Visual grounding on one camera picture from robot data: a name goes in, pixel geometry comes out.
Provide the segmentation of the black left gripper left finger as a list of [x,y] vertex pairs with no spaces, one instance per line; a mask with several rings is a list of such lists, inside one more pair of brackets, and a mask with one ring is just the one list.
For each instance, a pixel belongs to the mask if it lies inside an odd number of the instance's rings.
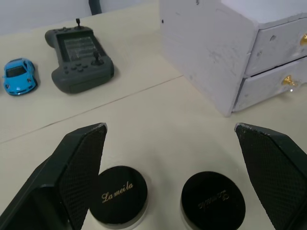
[[0,216],[2,230],[80,230],[97,181],[107,125],[64,136]]

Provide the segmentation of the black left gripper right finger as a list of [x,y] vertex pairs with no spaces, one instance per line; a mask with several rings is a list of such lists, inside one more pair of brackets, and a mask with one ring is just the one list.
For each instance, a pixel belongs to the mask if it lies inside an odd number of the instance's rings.
[[286,134],[237,123],[250,182],[276,230],[307,228],[307,155]]

